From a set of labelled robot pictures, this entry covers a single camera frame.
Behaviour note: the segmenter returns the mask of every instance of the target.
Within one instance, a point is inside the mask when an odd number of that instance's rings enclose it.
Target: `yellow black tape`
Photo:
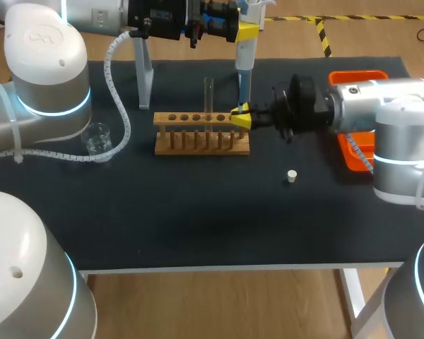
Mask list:
[[[306,20],[424,20],[424,16],[271,16],[266,21]]]
[[[322,49],[324,50],[324,54],[326,58],[332,57],[333,53],[331,53],[330,43],[328,41],[328,37],[325,34],[324,21],[316,19],[316,28],[319,33],[320,42],[322,43]]]

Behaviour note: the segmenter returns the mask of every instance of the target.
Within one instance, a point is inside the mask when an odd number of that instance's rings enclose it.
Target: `black table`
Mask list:
[[[154,111],[202,111],[205,76],[215,78],[216,112],[237,98],[234,61],[159,61],[154,69],[145,112],[134,64],[113,65],[133,135],[107,164],[0,160],[0,191],[39,214],[78,269],[339,267],[402,262],[424,242],[424,212],[379,200],[371,177],[346,167],[336,136],[305,134],[286,145],[267,129],[252,132],[248,157],[154,156]],[[325,88],[330,72],[351,69],[408,76],[399,58],[258,60],[252,99],[270,102],[271,87],[293,73]],[[122,122],[102,63],[90,64],[90,77],[93,120],[110,126],[117,145]],[[79,138],[42,147],[86,153]],[[285,185],[291,169],[298,179]]]

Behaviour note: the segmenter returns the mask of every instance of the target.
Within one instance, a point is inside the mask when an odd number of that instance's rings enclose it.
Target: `orange container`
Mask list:
[[[330,73],[330,85],[337,85],[339,83],[353,83],[356,81],[368,80],[384,80],[388,79],[388,75],[383,71],[337,71]],[[355,140],[358,147],[361,149],[369,162],[374,165],[374,151],[375,151],[375,133],[373,132],[360,132],[351,133],[353,140]],[[348,142],[345,134],[338,135],[339,145],[341,146],[344,159],[346,160],[347,167],[354,172],[366,172],[367,168],[363,161],[358,157],[356,152],[352,149],[352,145]]]

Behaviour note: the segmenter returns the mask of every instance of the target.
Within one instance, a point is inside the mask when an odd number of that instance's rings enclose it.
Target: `metal stand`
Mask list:
[[[141,38],[134,39],[136,80],[139,86],[140,109],[149,109],[153,89],[154,70],[149,56],[148,43]]]
[[[363,291],[361,290],[358,272],[354,268],[339,270],[346,295],[347,308],[352,321],[351,333],[353,339],[366,339],[381,325],[389,339],[394,339],[388,328],[384,314],[384,290],[394,274],[390,270],[380,286],[375,290],[369,301],[365,303]]]

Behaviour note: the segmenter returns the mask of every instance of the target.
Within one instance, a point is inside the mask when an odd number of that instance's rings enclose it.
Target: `test tube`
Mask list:
[[[207,114],[213,113],[213,78],[204,78],[204,113],[206,120],[210,120]],[[211,125],[205,125],[204,131],[212,131]]]

